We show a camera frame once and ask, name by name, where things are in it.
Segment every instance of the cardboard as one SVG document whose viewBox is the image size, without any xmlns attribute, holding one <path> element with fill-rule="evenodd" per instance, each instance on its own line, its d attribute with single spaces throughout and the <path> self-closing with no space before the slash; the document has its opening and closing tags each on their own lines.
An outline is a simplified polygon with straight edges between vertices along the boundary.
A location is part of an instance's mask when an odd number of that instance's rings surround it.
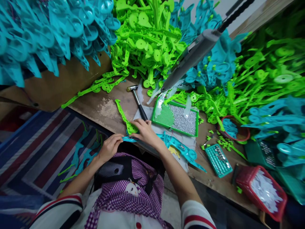
<svg viewBox="0 0 305 229">
<path fill-rule="evenodd" d="M 5 102 L 31 106 L 52 112 L 77 94 L 78 91 L 89 88 L 102 74 L 111 70 L 111 59 L 105 52 L 98 53 L 101 66 L 87 57 L 90 64 L 87 71 L 81 63 L 72 57 L 66 61 L 66 66 L 59 64 L 59 77 L 52 72 L 44 71 L 42 78 L 31 77 L 24 81 L 25 87 L 8 87 L 0 91 L 0 99 Z"/>
</svg>

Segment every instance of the hammer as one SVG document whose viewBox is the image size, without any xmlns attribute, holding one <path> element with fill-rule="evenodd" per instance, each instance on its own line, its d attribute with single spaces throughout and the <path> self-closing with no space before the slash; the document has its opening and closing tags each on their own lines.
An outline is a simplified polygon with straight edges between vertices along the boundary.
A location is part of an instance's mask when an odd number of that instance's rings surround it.
<svg viewBox="0 0 305 229">
<path fill-rule="evenodd" d="M 141 117 L 142 117 L 142 119 L 143 119 L 144 121 L 146 121 L 148 118 L 147 118 L 147 116 L 146 116 L 146 114 L 145 114 L 145 111 L 144 111 L 144 109 L 143 109 L 142 105 L 140 104 L 139 99 L 138 99 L 138 97 L 137 97 L 137 94 L 136 94 L 136 90 L 137 90 L 137 89 L 138 89 L 138 86 L 137 86 L 137 85 L 133 85 L 133 86 L 128 87 L 128 88 L 127 88 L 127 91 L 128 91 L 128 92 L 129 92 L 129 91 L 132 91 L 132 92 L 133 92 L 134 98 L 136 99 L 138 108 L 139 108 L 139 110 L 140 110 Z"/>
</svg>

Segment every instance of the hand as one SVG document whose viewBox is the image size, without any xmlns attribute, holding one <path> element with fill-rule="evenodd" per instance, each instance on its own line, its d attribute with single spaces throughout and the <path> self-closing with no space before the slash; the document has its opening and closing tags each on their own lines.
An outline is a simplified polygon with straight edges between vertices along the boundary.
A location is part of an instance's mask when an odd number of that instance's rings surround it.
<svg viewBox="0 0 305 229">
<path fill-rule="evenodd" d="M 132 134 L 131 137 L 140 139 L 141 141 L 151 145 L 156 150 L 159 150 L 160 147 L 166 147 L 165 143 L 153 131 L 152 122 L 150 120 L 144 121 L 143 119 L 136 119 L 131 121 L 131 123 L 140 131 L 140 134 Z"/>
<path fill-rule="evenodd" d="M 122 137 L 124 137 L 124 135 L 114 134 L 104 141 L 103 146 L 97 155 L 97 161 L 102 164 L 109 161 L 118 151 L 118 146 L 123 142 Z"/>
</svg>

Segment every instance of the red basket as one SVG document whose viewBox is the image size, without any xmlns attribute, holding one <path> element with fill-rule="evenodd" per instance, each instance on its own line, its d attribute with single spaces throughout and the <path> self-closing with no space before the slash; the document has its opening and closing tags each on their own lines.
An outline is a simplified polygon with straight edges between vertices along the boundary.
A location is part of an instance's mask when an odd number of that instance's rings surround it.
<svg viewBox="0 0 305 229">
<path fill-rule="evenodd" d="M 273 182 L 273 187 L 277 190 L 277 194 L 279 197 L 283 199 L 283 201 L 276 203 L 276 207 L 278 209 L 277 212 L 271 213 L 263 202 L 259 199 L 259 197 L 255 194 L 255 192 L 251 188 L 251 183 L 257 172 L 262 170 L 265 174 L 264 176 L 268 177 Z M 245 166 L 240 170 L 236 182 L 238 186 L 243 190 L 246 196 L 262 211 L 268 213 L 275 221 L 280 222 L 284 213 L 284 209 L 287 202 L 287 195 L 284 190 L 280 187 L 280 185 L 270 176 L 267 170 L 264 167 L 258 165 L 256 167 Z"/>
<path fill-rule="evenodd" d="M 232 139 L 232 140 L 236 140 L 239 142 L 245 142 L 246 140 L 248 140 L 250 138 L 250 130 L 248 127 L 241 127 L 241 123 L 232 115 L 227 115 L 225 117 L 222 118 L 221 122 L 223 123 L 224 119 L 230 119 L 236 126 L 238 129 L 238 133 L 236 135 L 236 138 L 232 138 L 226 131 L 221 131 L 220 130 L 220 126 L 218 125 L 218 131 L 226 138 Z"/>
</svg>

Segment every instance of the table surface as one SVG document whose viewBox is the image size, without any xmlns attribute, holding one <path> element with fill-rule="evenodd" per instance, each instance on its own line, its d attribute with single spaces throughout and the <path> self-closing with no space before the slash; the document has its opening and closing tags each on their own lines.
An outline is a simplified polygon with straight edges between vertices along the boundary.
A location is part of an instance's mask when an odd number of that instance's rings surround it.
<svg viewBox="0 0 305 229">
<path fill-rule="evenodd" d="M 115 86 L 109 94 L 103 90 L 101 90 L 99 93 L 91 92 L 79 97 L 69 107 L 113 133 L 121 133 L 126 135 L 126 125 L 118 111 L 115 99 L 121 100 L 121 106 L 126 118 L 128 120 L 132 120 L 138 109 L 138 106 L 136 104 L 133 93 L 127 92 L 126 88 L 138 83 L 139 77 L 137 79 L 128 77 L 126 78 L 126 82 L 119 83 L 119 85 Z M 147 96 L 147 89 L 143 88 L 142 94 L 144 96 L 143 105 L 146 105 L 146 102 L 149 100 L 149 97 Z M 154 106 L 155 100 L 156 99 L 154 99 L 150 105 L 146 106 Z M 215 125 L 207 122 L 206 114 L 200 112 L 200 116 L 204 119 L 204 123 L 199 125 L 199 133 L 198 137 L 196 138 L 198 146 L 203 145 L 206 142 L 207 135 L 211 135 L 208 132 L 209 130 L 215 131 Z M 215 135 L 209 144 L 216 144 L 216 141 L 217 135 Z M 235 147 L 240 151 L 243 151 L 243 147 L 241 145 L 235 143 Z M 219 194 L 234 201 L 250 212 L 258 215 L 258 208 L 252 204 L 244 194 L 239 194 L 236 191 L 236 187 L 231 185 L 231 178 L 233 173 L 230 173 L 223 178 L 217 177 L 207 156 L 202 150 L 200 150 L 204 157 L 201 156 L 199 150 L 200 149 L 196 148 L 198 155 L 196 162 L 202 165 L 206 169 L 207 173 L 189 166 L 189 176 L 204 184 L 205 186 L 215 190 Z M 223 149 L 223 152 L 232 167 L 234 167 L 236 163 L 239 165 L 246 165 L 244 159 L 242 159 L 233 150 L 229 152 L 226 149 Z"/>
</svg>

